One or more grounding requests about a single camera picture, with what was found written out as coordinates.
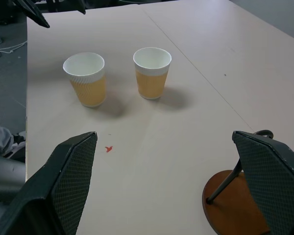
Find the orange white ribbed paper cup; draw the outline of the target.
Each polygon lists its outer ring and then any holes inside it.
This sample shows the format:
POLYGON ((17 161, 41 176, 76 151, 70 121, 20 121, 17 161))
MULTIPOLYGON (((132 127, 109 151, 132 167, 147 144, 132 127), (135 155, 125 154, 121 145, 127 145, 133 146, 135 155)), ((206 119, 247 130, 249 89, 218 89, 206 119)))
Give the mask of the orange white ribbed paper cup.
POLYGON ((106 74, 104 59, 93 52, 70 56, 63 63, 66 73, 80 103, 96 107, 106 98, 106 74))
POLYGON ((139 49, 133 55, 138 92, 145 99, 161 97, 172 56, 157 47, 139 49))

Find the grey rounded robot body shell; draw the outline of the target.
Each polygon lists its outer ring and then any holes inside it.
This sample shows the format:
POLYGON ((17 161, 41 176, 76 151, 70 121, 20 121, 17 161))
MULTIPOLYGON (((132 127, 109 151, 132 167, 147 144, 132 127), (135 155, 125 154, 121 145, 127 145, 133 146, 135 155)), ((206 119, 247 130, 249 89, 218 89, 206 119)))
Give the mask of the grey rounded robot body shell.
POLYGON ((0 157, 0 201, 11 202, 25 184, 25 163, 0 157))

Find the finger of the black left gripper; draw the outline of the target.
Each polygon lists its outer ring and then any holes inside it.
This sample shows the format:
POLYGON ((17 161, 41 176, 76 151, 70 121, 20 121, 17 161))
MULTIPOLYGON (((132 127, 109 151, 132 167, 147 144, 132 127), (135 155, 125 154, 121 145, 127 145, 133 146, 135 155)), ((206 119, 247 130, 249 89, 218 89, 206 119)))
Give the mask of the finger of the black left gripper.
POLYGON ((50 28, 50 25, 40 12, 39 8, 33 3, 32 0, 12 0, 13 3, 21 9, 21 11, 38 25, 50 28))
POLYGON ((70 0, 70 4, 73 10, 79 11, 84 15, 86 14, 84 0, 70 0))

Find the black and white shoe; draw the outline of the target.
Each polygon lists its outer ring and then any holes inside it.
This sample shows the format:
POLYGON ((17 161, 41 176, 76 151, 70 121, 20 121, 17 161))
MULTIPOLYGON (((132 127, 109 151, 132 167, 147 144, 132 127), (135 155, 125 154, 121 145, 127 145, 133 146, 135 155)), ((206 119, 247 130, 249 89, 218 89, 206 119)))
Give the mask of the black and white shoe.
POLYGON ((26 131, 13 134, 14 142, 12 149, 4 157, 20 162, 25 162, 26 131))

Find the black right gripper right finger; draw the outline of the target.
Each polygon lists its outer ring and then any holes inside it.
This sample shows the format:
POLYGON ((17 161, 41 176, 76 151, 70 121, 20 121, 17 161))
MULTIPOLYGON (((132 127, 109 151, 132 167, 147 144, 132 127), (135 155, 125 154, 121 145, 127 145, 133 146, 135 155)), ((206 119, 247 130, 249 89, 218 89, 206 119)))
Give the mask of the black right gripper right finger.
POLYGON ((294 152, 284 143, 234 131, 249 191, 271 235, 294 235, 294 152))

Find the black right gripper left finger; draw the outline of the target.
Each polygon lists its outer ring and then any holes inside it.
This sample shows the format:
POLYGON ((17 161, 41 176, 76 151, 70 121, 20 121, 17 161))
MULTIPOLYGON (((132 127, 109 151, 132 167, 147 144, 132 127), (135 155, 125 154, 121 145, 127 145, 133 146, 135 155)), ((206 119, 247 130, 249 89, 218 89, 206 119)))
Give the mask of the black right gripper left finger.
POLYGON ((88 132, 57 145, 0 217, 0 235, 76 235, 97 140, 88 132))

